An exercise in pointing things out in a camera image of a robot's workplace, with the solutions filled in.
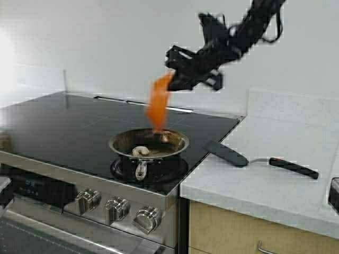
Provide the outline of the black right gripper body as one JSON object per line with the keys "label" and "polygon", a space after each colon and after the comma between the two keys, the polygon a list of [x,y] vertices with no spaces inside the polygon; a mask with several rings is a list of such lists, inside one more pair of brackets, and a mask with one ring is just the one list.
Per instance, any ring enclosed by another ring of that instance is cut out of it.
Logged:
{"label": "black right gripper body", "polygon": [[235,61],[241,54],[228,46],[209,45],[197,52],[172,46],[166,52],[165,66],[174,70],[168,91],[193,90],[200,83],[215,91],[224,85],[220,66]]}

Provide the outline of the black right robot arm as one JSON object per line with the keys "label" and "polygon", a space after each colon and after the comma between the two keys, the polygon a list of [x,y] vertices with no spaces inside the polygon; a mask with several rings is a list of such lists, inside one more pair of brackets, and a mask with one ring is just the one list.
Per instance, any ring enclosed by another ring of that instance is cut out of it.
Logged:
{"label": "black right robot arm", "polygon": [[165,65],[174,71],[168,91],[193,90],[200,83],[218,91],[223,88],[222,65],[240,60],[258,42],[276,43],[282,32],[284,1],[252,1],[239,23],[226,25],[210,13],[199,13],[204,46],[196,52],[172,46]]}

